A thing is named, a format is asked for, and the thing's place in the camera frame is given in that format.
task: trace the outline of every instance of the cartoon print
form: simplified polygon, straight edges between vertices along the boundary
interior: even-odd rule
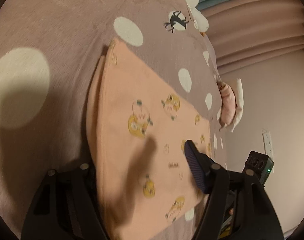
[[[183,196],[178,197],[172,207],[170,208],[169,212],[165,214],[165,218],[168,222],[174,222],[177,218],[177,216],[180,214],[181,209],[184,206],[185,198]]]
[[[150,176],[146,175],[147,181],[143,185],[143,195],[146,198],[153,198],[155,195],[154,182],[150,180]]]
[[[165,113],[174,120],[178,116],[178,110],[180,109],[180,99],[175,94],[170,94],[167,100],[164,102],[161,100]]]
[[[201,120],[201,116],[199,114],[197,114],[196,117],[194,118],[194,124],[198,125],[200,120]]]
[[[164,23],[165,29],[167,31],[174,33],[174,29],[185,30],[187,28],[187,23],[189,21],[186,21],[187,18],[184,17],[183,14],[181,14],[181,11],[172,12],[172,14],[170,14],[170,16],[169,16],[169,22]]]
[[[186,142],[186,140],[182,140],[182,142],[181,142],[181,150],[182,150],[183,154],[185,154],[185,152],[184,152],[185,142]]]
[[[137,100],[132,104],[132,113],[128,120],[130,134],[145,138],[148,125],[153,125],[148,109],[142,105],[141,100]]]
[[[169,145],[168,145],[168,144],[166,144],[166,145],[164,146],[163,152],[164,152],[164,154],[166,154],[166,155],[169,154]]]
[[[171,168],[178,168],[179,167],[179,163],[169,163],[169,169]]]
[[[208,143],[208,154],[211,156],[212,154],[211,154],[211,143]]]
[[[201,134],[200,140],[201,140],[201,143],[205,142],[205,136],[204,136],[204,134]]]

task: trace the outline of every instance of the pink curtain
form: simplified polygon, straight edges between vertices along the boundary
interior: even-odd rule
[[[304,49],[300,0],[231,0],[201,12],[220,73]]]

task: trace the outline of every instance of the bed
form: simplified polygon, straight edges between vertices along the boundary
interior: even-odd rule
[[[86,103],[117,37],[210,121],[225,167],[214,49],[186,0],[6,0],[0,9],[0,215],[20,237],[44,174],[90,160]],[[204,209],[154,239],[191,239]]]

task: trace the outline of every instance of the power outlet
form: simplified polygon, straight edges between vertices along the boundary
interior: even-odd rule
[[[265,154],[268,155],[271,160],[273,160],[272,142],[271,135],[269,131],[262,133],[263,142],[265,144]]]

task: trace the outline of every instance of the pink cloth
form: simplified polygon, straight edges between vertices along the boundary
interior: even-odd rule
[[[111,239],[148,240],[203,199],[184,143],[191,139],[211,156],[210,123],[116,39],[99,61],[88,100],[105,227]]]
[[[228,84],[219,82],[218,86],[222,97],[222,113],[220,122],[222,126],[226,127],[231,124],[235,115],[235,96]]]

